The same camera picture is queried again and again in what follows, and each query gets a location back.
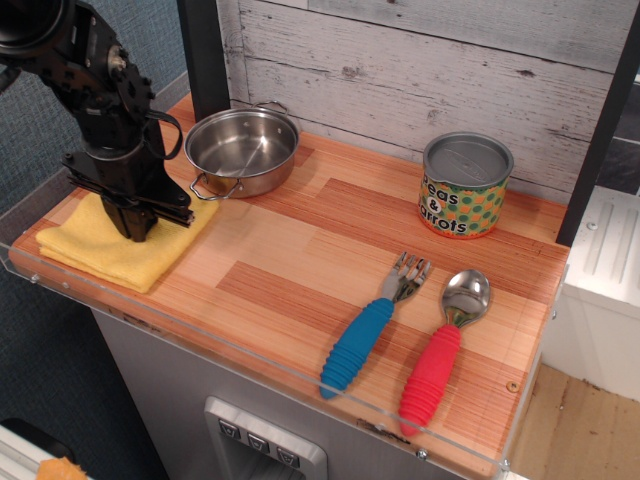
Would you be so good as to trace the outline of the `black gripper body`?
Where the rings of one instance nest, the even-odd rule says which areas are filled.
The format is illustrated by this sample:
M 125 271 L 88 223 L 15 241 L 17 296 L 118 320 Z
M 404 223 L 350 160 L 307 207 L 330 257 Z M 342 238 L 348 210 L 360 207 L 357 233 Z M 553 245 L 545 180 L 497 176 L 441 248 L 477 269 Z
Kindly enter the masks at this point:
M 152 209 L 157 221 L 163 218 L 188 227 L 194 220 L 189 194 L 171 179 L 164 161 L 142 144 L 127 153 L 66 153 L 62 163 L 72 183 L 96 193 L 100 200 L 107 195 L 124 207 L 129 226 L 130 209 L 136 206 Z

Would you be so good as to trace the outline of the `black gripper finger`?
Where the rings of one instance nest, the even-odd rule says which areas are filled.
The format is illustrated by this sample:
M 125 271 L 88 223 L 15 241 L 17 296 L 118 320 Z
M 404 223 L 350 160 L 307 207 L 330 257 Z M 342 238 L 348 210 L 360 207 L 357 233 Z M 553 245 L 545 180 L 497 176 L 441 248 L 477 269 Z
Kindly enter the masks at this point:
M 152 209 L 136 206 L 130 209 L 130 233 L 134 242 L 144 242 L 149 231 L 156 225 L 157 216 Z
M 126 209 L 120 206 L 113 198 L 107 195 L 102 195 L 101 201 L 106 214 L 109 216 L 111 222 L 116 227 L 118 232 L 125 238 L 132 240 L 133 233 L 126 216 Z

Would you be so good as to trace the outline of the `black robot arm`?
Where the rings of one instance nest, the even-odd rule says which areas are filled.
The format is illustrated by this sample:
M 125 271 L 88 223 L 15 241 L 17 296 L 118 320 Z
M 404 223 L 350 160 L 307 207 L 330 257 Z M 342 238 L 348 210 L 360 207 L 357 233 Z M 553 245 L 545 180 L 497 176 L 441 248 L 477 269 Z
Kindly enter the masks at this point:
M 2 2 L 1 63 L 3 89 L 34 74 L 76 120 L 82 148 L 62 162 L 74 185 L 99 195 L 122 236 L 143 242 L 159 219 L 193 222 L 189 194 L 165 169 L 181 146 L 166 149 L 160 125 L 179 123 L 152 109 L 150 79 L 91 5 Z

